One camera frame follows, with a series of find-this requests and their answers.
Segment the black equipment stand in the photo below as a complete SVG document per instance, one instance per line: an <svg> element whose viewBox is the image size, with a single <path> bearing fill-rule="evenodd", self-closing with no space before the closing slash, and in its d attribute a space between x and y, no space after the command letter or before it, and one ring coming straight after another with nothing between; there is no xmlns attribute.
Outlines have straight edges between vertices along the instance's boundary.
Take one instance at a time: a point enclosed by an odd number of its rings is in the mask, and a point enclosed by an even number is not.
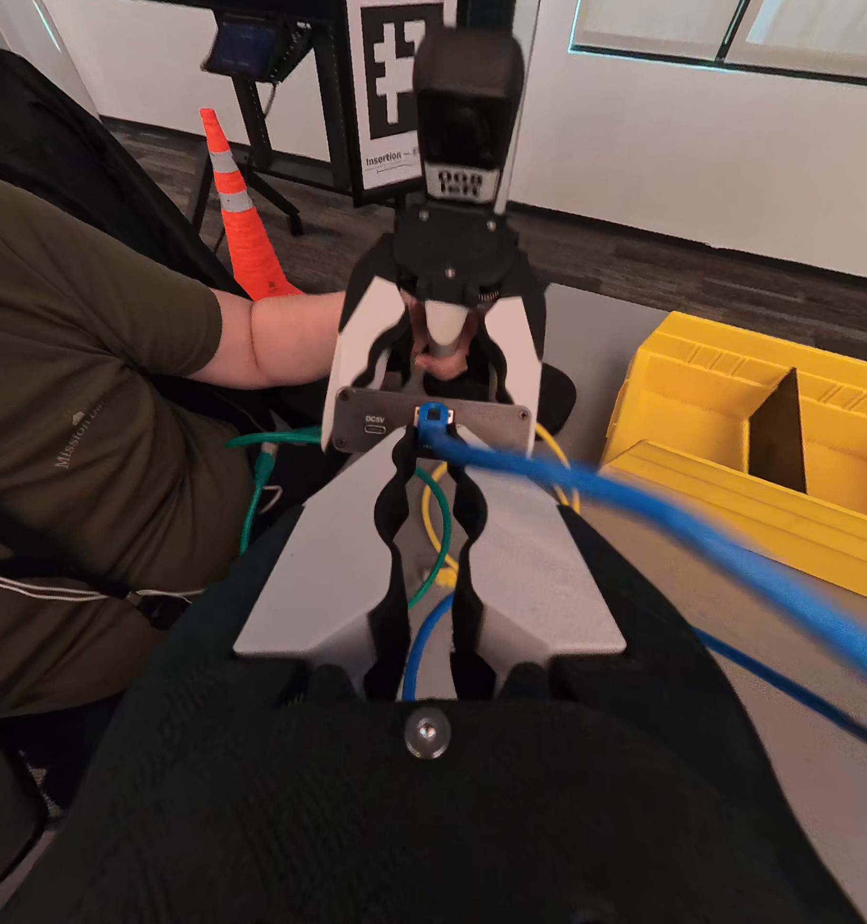
<svg viewBox="0 0 867 924"><path fill-rule="evenodd" d="M273 179L337 193L348 193L352 188L345 92L340 75L344 4L330 1L202 1L188 2L188 6L207 9L214 17L219 12L277 20L282 26L278 67L271 82L223 77L232 84L247 136L247 154L242 163L244 178L253 183L256 193L286 216L290 235L301 237L304 227L300 211L273 186ZM330 156L328 163L306 163L299 156L281 154L274 149L267 126L266 106L258 92L259 84L275 89L310 54L314 56L319 84Z"/></svg>

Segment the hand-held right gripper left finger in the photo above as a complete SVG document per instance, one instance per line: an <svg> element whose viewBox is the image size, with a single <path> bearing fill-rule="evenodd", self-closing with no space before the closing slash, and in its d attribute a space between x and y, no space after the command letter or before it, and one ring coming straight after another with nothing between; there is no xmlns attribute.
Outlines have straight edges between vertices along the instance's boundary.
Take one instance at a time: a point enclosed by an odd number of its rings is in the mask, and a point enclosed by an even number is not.
<svg viewBox="0 0 867 924"><path fill-rule="evenodd" d="M410 641L395 539L408 517L416 437L400 427L302 506L234 652L341 668L367 699L393 699Z"/></svg>

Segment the large grid window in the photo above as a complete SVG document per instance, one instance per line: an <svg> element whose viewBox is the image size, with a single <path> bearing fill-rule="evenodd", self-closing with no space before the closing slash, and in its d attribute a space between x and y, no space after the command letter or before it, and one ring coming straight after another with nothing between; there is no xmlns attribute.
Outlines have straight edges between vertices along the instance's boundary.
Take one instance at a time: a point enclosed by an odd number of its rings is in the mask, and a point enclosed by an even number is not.
<svg viewBox="0 0 867 924"><path fill-rule="evenodd" d="M867 1L581 1L569 51L867 85Z"/></svg>

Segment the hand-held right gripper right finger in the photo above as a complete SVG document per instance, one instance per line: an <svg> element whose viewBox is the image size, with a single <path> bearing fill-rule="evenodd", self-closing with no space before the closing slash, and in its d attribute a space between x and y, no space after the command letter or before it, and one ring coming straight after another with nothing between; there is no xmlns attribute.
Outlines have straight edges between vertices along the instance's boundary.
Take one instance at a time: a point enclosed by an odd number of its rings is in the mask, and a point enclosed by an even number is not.
<svg viewBox="0 0 867 924"><path fill-rule="evenodd" d="M448 464L465 532L452 604L460 699L491 699L520 664L619 656L626 643L570 526L584 526L530 479Z"/></svg>

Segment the person's torso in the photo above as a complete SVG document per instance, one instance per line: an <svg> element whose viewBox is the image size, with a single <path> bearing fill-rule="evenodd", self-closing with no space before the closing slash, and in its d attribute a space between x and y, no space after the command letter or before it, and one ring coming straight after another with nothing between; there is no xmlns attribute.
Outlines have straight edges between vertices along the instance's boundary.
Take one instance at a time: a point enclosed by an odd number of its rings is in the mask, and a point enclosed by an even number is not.
<svg viewBox="0 0 867 924"><path fill-rule="evenodd" d="M0 180L0 510L136 590L223 579L250 468L150 378L198 372L220 333L209 288ZM0 718L116 694L162 638L122 600L0 588Z"/></svg>

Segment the person's left hand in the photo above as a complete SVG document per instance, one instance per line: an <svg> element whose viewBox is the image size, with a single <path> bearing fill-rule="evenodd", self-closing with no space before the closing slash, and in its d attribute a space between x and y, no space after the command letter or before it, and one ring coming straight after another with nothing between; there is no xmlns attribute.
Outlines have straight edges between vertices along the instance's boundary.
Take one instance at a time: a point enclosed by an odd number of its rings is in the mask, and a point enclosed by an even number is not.
<svg viewBox="0 0 867 924"><path fill-rule="evenodd" d="M477 310L441 301L422 302L403 288L399 294L409 317L414 364L441 381L462 375L478 330Z"/></svg>

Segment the person's left forearm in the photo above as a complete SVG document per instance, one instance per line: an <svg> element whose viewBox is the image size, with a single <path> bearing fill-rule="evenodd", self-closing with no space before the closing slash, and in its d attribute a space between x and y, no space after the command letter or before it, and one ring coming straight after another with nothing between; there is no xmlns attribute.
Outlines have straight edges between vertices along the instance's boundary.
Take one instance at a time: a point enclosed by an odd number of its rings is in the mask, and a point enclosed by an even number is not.
<svg viewBox="0 0 867 924"><path fill-rule="evenodd" d="M331 371L345 293L252 301L215 290L221 335L190 379L238 390L307 385Z"/></svg>

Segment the yellow plastic bin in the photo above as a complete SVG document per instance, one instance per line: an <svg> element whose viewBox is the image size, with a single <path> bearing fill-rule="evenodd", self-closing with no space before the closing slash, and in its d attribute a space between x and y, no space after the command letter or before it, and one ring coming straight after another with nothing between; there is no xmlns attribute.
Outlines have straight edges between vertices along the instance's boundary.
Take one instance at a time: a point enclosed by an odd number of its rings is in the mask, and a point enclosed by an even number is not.
<svg viewBox="0 0 867 924"><path fill-rule="evenodd" d="M629 365L601 472L867 598L867 362L673 312Z"/></svg>

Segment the orange traffic cone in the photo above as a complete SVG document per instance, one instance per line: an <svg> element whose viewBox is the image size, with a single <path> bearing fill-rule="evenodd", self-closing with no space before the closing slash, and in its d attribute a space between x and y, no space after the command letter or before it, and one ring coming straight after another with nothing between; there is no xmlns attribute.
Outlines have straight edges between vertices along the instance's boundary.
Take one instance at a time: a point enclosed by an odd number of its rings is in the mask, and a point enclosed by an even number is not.
<svg viewBox="0 0 867 924"><path fill-rule="evenodd" d="M300 295L289 282L243 179L217 113L199 110L235 280L253 300Z"/></svg>

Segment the black chair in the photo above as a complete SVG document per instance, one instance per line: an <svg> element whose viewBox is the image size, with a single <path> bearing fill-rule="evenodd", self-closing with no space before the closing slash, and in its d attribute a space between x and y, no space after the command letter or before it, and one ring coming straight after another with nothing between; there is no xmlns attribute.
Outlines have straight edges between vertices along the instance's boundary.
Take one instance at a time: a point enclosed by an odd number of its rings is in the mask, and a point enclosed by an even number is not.
<svg viewBox="0 0 867 924"><path fill-rule="evenodd" d="M0 180L167 269L246 294L106 127L26 59L2 49Z"/></svg>

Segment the framed marker sign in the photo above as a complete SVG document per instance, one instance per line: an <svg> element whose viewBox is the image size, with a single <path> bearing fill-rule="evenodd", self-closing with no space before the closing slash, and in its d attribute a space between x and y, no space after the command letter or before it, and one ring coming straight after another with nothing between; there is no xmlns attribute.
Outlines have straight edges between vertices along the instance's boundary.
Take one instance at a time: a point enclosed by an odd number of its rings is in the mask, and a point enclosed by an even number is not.
<svg viewBox="0 0 867 924"><path fill-rule="evenodd" d="M347 1L356 127L354 198L382 202L416 188L422 167L413 90L426 34L457 23L457 1Z"/></svg>

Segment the small screen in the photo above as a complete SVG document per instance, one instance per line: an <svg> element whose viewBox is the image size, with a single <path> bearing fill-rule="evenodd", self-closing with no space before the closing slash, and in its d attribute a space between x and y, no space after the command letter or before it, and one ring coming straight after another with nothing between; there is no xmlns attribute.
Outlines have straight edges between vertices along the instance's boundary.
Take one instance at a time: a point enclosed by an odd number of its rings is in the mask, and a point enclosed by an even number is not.
<svg viewBox="0 0 867 924"><path fill-rule="evenodd" d="M201 69L220 76L271 82L282 44L280 22L219 12L215 18L216 35Z"/></svg>

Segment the black ethernet splitter box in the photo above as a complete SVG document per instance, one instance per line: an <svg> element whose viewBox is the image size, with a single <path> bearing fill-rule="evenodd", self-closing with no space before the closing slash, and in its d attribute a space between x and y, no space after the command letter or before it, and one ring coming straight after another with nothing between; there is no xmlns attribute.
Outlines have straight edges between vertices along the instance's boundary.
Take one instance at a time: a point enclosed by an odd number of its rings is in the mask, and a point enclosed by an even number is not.
<svg viewBox="0 0 867 924"><path fill-rule="evenodd" d="M325 401L322 446L344 454L363 454L392 433L412 428L425 394L381 391L354 386L340 388ZM464 427L486 445L527 453L532 449L535 423L531 410L522 406L440 399L449 422Z"/></svg>

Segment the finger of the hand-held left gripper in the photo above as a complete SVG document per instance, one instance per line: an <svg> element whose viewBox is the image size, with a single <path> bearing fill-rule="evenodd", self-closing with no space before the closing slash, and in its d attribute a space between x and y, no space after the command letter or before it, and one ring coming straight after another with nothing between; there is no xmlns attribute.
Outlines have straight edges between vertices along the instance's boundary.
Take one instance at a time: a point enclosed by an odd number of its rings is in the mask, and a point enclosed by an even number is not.
<svg viewBox="0 0 867 924"><path fill-rule="evenodd" d="M495 302L477 310L477 342L489 371L488 401L480 415L489 421L483 438L531 456L541 393L543 363L533 341L523 302Z"/></svg>
<svg viewBox="0 0 867 924"><path fill-rule="evenodd" d="M374 276L361 294L355 283L348 286L342 323L324 400L324 451L334 439L338 393L353 387L381 390L396 341L411 332L408 310L397 283L379 276Z"/></svg>

